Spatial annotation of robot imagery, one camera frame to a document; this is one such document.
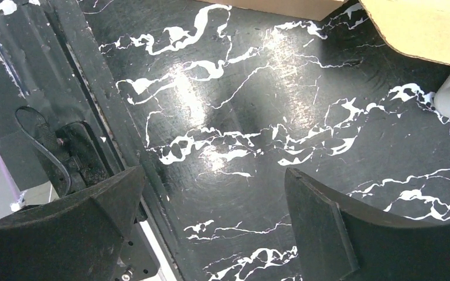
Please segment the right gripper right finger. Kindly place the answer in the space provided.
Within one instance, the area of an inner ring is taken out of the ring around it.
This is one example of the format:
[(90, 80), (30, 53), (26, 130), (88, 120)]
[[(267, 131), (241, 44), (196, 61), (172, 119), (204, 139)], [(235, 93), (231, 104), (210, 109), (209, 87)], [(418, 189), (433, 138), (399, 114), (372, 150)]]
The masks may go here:
[(284, 187), (304, 280), (450, 280), (450, 223), (387, 213), (298, 169)]

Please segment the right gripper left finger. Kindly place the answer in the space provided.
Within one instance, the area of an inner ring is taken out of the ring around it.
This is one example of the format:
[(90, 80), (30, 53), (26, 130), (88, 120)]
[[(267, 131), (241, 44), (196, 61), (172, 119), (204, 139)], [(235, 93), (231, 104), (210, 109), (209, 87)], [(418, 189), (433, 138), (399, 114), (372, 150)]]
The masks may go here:
[(111, 280), (144, 188), (131, 167), (0, 219), (0, 280)]

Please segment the brown cardboard box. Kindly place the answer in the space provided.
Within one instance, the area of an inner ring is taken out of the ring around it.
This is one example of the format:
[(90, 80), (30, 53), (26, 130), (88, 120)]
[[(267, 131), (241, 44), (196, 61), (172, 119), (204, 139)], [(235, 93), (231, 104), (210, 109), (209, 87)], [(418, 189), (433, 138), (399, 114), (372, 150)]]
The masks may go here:
[[(255, 11), (322, 20), (343, 1), (223, 1)], [(450, 0), (360, 1), (377, 31), (394, 50), (450, 66)]]

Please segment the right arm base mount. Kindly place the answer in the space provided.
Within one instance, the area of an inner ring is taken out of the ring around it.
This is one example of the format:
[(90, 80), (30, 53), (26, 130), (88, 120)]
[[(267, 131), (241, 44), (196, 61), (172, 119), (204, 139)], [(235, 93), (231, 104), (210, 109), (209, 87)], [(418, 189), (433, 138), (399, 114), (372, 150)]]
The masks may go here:
[[(94, 187), (116, 175), (100, 148), (90, 126), (77, 121), (51, 130), (46, 118), (36, 109), (21, 106), (14, 119), (34, 146), (37, 158), (60, 198)], [(128, 197), (115, 205), (115, 211), (133, 201), (134, 222), (123, 229), (124, 242), (114, 270), (115, 280), (147, 280), (157, 276), (160, 263), (144, 234), (141, 222), (148, 218), (140, 202), (140, 194)]]

